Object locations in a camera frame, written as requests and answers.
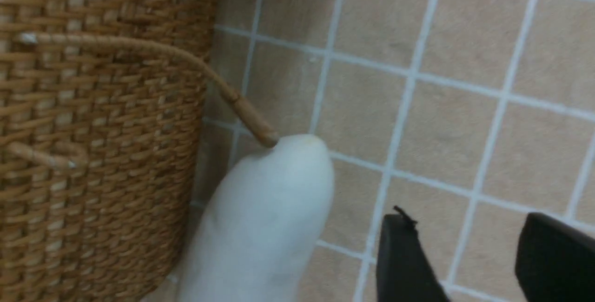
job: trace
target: woven rattan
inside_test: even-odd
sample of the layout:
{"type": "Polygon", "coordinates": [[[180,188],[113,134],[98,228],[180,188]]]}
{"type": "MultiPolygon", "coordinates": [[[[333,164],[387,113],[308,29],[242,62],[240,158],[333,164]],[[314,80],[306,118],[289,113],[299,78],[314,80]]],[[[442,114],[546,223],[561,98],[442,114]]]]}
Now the woven rattan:
{"type": "Polygon", "coordinates": [[[157,287],[184,236],[207,79],[170,54],[22,33],[208,57],[216,3],[0,0],[2,302],[137,301],[157,287]]]}

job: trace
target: black object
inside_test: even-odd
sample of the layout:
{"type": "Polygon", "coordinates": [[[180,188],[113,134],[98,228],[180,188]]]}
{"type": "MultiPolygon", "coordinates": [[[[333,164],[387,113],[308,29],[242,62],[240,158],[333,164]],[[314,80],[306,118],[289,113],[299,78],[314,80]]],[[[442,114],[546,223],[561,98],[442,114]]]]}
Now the black object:
{"type": "MultiPolygon", "coordinates": [[[[399,215],[385,215],[382,223],[378,302],[448,302],[423,253],[417,222],[395,210],[399,215]]],[[[595,302],[595,239],[530,213],[519,238],[515,274],[528,302],[595,302]]]]}
{"type": "Polygon", "coordinates": [[[385,215],[376,266],[378,302],[448,302],[423,253],[417,223],[402,209],[385,215]]]}
{"type": "Polygon", "coordinates": [[[521,232],[515,274],[529,302],[595,301],[595,239],[542,213],[521,232]]]}

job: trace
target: basket handle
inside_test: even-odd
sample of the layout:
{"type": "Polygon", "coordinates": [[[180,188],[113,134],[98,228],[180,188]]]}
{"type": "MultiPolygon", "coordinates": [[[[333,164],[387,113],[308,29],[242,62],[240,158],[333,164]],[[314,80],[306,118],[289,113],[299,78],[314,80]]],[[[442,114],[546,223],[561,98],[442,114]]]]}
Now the basket handle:
{"type": "Polygon", "coordinates": [[[261,145],[274,147],[279,141],[278,132],[266,122],[261,114],[258,113],[253,105],[238,90],[229,86],[202,59],[181,48],[138,38],[63,33],[21,33],[19,40],[27,44],[49,43],[75,46],[112,46],[166,54],[171,57],[183,59],[206,73],[206,76],[217,86],[221,97],[233,109],[240,120],[244,122],[261,145]]]}
{"type": "Polygon", "coordinates": [[[57,142],[55,148],[64,152],[67,156],[51,154],[38,151],[29,145],[12,142],[7,145],[6,150],[15,156],[38,163],[55,170],[70,171],[74,169],[83,169],[89,165],[89,156],[85,149],[76,143],[57,142]]]}

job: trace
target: wicker basket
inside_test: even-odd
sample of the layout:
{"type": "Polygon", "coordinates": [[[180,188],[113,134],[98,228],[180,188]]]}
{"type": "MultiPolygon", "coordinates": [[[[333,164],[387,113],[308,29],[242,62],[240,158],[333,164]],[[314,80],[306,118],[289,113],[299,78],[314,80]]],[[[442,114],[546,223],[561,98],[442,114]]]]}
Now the wicker basket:
{"type": "Polygon", "coordinates": [[[0,0],[0,300],[157,287],[185,232],[207,79],[274,145],[191,55],[208,54],[216,3],[0,0]]]}

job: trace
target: floor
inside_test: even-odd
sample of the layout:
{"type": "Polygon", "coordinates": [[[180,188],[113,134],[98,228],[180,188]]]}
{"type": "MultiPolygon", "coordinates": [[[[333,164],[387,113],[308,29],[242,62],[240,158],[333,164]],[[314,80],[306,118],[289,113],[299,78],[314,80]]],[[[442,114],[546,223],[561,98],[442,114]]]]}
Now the floor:
{"type": "MultiPolygon", "coordinates": [[[[593,22],[595,0],[221,0],[213,67],[282,133],[333,150],[336,197],[299,300],[376,302],[394,204],[455,302],[523,301],[529,211],[595,236],[593,22]]],[[[210,99],[194,226],[255,147],[210,99]]],[[[173,301],[175,281],[152,300],[173,301]]]]}

